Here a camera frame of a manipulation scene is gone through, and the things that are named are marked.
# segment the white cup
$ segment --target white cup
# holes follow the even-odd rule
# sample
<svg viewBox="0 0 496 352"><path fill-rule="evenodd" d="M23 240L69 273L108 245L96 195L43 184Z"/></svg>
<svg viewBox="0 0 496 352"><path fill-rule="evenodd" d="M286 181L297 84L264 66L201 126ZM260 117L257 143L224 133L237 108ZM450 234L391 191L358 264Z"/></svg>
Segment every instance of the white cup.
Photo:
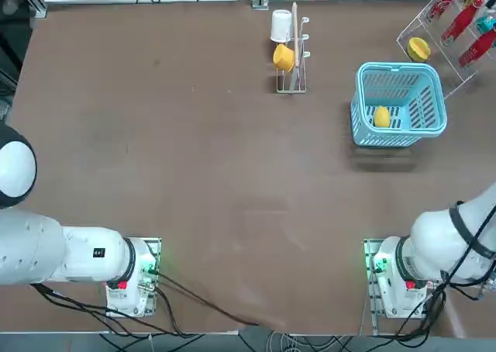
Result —
<svg viewBox="0 0 496 352"><path fill-rule="evenodd" d="M287 9L272 12L272 29L270 39L277 43L286 43L293 37L292 15Z"/></svg>

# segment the blue basket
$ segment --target blue basket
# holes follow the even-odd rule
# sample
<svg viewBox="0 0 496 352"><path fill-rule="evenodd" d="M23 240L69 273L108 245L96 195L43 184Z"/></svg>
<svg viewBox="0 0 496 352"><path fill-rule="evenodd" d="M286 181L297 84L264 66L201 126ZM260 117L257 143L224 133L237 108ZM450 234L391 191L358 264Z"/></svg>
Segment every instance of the blue basket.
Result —
<svg viewBox="0 0 496 352"><path fill-rule="evenodd" d="M378 106L391 114L388 128L374 125ZM427 64L366 63L356 73L351 103L353 140L366 147L408 147L446 128L446 107L437 72Z"/></svg>

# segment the lemon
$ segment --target lemon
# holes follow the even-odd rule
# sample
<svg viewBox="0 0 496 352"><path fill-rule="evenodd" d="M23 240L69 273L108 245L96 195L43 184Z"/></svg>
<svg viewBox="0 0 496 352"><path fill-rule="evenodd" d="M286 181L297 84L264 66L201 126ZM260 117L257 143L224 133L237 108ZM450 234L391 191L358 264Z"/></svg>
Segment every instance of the lemon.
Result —
<svg viewBox="0 0 496 352"><path fill-rule="evenodd" d="M391 116L387 108L378 106L374 114L374 125L376 127L389 127Z"/></svg>
<svg viewBox="0 0 496 352"><path fill-rule="evenodd" d="M410 58L417 63L424 63L431 56L429 44L417 36L410 38L406 50Z"/></svg>

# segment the brown table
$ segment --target brown table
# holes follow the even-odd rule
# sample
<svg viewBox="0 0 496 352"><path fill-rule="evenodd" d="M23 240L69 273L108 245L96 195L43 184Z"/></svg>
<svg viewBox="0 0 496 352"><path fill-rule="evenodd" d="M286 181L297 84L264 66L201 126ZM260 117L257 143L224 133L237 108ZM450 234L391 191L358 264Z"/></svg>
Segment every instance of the brown table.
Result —
<svg viewBox="0 0 496 352"><path fill-rule="evenodd" d="M39 161L22 207L162 237L162 271L239 316L292 333L356 334L363 239L408 234L419 213L496 178L489 74L448 101L440 138L400 151L353 145L355 73L366 61L404 60L395 39L423 5L301 4L312 56L308 93L294 96L274 94L270 12L247 4L50 12L33 34L10 121ZM57 288L104 301L101 286ZM184 330L240 327L170 298ZM10 315L0 330L102 330L28 286L0 288L0 299ZM158 313L150 321L169 327ZM493 337L494 314L494 299L450 292L435 332Z"/></svg>

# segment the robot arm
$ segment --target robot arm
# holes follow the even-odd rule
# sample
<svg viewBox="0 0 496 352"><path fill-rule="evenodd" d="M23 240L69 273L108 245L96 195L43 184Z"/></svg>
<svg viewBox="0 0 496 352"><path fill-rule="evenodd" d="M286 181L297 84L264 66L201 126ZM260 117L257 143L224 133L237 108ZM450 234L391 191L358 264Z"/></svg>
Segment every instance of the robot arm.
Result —
<svg viewBox="0 0 496 352"><path fill-rule="evenodd" d="M157 266L145 240L15 208L0 210L0 237L0 285L105 282L110 309L145 316Z"/></svg>
<svg viewBox="0 0 496 352"><path fill-rule="evenodd" d="M467 283L491 270L496 259L496 217L490 214L495 205L496 184L469 202L424 212L416 219L411 236L384 240L372 267L387 317L408 317L426 299L428 283L441 282L444 274L453 271L486 219L484 231L454 278Z"/></svg>
<svg viewBox="0 0 496 352"><path fill-rule="evenodd" d="M110 309L130 316L151 314L157 278L149 271L157 269L160 239L153 240L154 255L141 238L100 227L61 226L12 208L33 190L36 172L26 138L0 124L0 285L105 282Z"/></svg>

